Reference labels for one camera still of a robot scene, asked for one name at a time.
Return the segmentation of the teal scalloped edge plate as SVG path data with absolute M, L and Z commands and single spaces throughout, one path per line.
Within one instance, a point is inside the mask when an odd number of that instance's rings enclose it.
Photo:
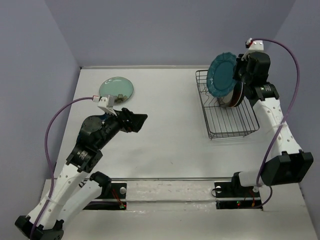
M 207 70 L 206 87 L 216 98 L 227 96 L 235 87 L 233 79 L 236 55 L 224 52 L 215 57 Z

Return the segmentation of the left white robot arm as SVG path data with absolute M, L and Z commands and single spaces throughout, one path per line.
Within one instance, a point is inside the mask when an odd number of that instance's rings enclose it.
M 60 240 L 68 220 L 93 199 L 110 194 L 111 178 L 100 171 L 92 172 L 103 156 L 102 149 L 118 132 L 139 132 L 147 118 L 147 114 L 127 108 L 87 117 L 48 193 L 30 213 L 19 216 L 15 226 L 30 240 Z

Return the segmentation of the red and teal floral plate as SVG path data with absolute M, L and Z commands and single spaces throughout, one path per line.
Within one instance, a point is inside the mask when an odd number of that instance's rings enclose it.
M 237 82 L 234 86 L 229 107 L 234 108 L 241 104 L 244 99 L 244 86 L 242 82 Z

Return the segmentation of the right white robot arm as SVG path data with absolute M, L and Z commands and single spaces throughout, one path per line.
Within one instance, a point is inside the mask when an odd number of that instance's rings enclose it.
M 244 96 L 270 142 L 257 170 L 234 174 L 230 183 L 235 196 L 242 196 L 249 187 L 300 183 L 314 162 L 310 152 L 302 150 L 284 119 L 276 87 L 267 81 L 271 60 L 268 54 L 255 51 L 236 58 L 233 78 L 243 84 Z

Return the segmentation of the light green round plate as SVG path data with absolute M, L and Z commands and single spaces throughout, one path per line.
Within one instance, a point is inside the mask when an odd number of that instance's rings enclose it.
M 107 95 L 115 96 L 115 103 L 121 104 L 126 102 L 133 94 L 134 86 L 130 80 L 125 77 L 115 76 L 107 79 L 99 88 L 99 95 L 106 97 Z

